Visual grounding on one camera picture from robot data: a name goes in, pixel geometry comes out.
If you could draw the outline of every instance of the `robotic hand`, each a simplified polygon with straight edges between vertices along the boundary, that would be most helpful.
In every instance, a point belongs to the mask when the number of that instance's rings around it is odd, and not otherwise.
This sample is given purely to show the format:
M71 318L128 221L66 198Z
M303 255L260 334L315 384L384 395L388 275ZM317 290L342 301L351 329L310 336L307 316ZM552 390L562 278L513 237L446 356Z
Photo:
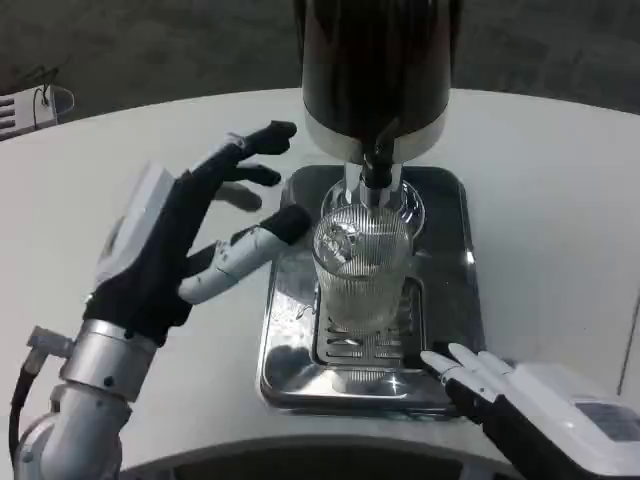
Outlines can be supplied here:
M204 302L272 260L304 236L307 213L286 207L257 226L188 255L210 202L226 181L272 186L280 175L238 166L254 154L289 149L296 126L271 122L246 137L232 135L210 158L174 178L157 165L143 172L127 213L108 237L93 293L75 340L36 328L12 399L9 448L20 480L115 478L119 432L131 414L155 351L171 327ZM51 412L23 434L19 417L47 355L66 359Z
M450 344L422 360L460 413L529 480L640 479L640 417L618 397L550 364L512 368Z

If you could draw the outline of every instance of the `ribbed glass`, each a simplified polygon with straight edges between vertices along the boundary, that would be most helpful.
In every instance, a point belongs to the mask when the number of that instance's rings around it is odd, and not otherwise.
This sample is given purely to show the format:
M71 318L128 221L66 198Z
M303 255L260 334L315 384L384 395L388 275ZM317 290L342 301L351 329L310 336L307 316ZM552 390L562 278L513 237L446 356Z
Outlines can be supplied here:
M313 256L331 320L372 333L395 317L412 254L412 235L394 210L350 205L316 227Z

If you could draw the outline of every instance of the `black cable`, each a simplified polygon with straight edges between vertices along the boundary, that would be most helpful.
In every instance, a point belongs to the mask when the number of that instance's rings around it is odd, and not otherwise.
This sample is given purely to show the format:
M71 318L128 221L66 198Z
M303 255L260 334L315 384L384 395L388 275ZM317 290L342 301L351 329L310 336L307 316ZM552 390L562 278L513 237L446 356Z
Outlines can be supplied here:
M9 455L11 456L11 464L15 464L15 455L20 443L20 413L24 407L31 385L35 380L37 373L30 373L23 365L20 369L20 375L16 382L16 388L11 398L11 413L9 414Z
M42 93L43 103L44 103L44 92L42 92L42 88L38 87L33 92L33 129L38 130L38 121L36 120L36 97L38 96L38 91Z

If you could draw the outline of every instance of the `white device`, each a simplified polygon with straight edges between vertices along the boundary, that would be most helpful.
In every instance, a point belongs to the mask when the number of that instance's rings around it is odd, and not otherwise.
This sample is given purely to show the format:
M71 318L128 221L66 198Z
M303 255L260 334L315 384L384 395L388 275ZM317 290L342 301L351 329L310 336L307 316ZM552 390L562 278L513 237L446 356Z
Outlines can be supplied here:
M57 124L51 89L45 85L0 96L0 141Z
M640 416L561 365L512 368L489 352L423 352L460 411L526 478L640 478Z

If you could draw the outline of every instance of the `round table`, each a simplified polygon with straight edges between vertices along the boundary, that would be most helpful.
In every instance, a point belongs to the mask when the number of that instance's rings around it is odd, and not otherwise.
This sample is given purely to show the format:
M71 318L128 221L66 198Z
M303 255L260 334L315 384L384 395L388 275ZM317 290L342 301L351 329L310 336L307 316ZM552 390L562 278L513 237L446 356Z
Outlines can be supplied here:
M178 174L226 132L270 119L300 127L288 153L263 159L285 177L303 165L338 163L311 143L302 118L298 89L273 90L126 110L0 143L4 437L31 329L39 324L75 336L103 242L143 164L159 162ZM491 350L562 362L608 391L618 389L640 285L638 152L640 118L633 115L452 91L440 142L410 164L447 168L465 184ZM278 208L281 187L251 188L263 196L263 209L245 213L214 202L196 248ZM292 416L266 405L255 375L267 279L263 267L170 332L122 431L123 468L305 435L402 440L442 455L505 462L469 422ZM632 358L627 372L640 369L640 352ZM23 427L48 410L59 367L57 359L47 362ZM623 387L640 407L640 385ZM2 458L8 478L8 456Z

